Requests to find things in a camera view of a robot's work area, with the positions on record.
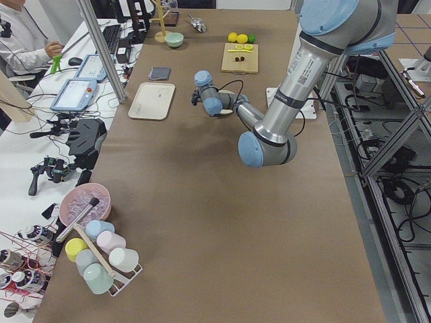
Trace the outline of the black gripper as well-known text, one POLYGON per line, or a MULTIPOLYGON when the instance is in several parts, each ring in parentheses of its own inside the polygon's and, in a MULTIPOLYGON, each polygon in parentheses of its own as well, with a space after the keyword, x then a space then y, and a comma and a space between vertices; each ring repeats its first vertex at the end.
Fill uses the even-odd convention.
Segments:
POLYGON ((196 106, 196 105, 198 105, 198 103, 202 103, 202 102, 203 102, 203 99, 201 97, 199 90, 194 89, 193 93, 191 94, 191 104, 193 106, 196 106))

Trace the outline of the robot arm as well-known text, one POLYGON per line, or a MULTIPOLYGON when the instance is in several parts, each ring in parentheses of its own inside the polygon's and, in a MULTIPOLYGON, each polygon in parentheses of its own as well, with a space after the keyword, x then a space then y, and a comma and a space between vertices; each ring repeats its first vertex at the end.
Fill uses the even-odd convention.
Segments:
POLYGON ((305 1, 300 10, 300 47, 274 94, 259 112, 242 94, 222 93, 206 70, 196 72, 192 105, 202 102, 210 116, 233 111, 248 131, 238 140, 244 164, 252 168, 292 160, 297 144, 289 127, 329 62, 340 55, 371 54, 395 39, 397 1, 305 1))

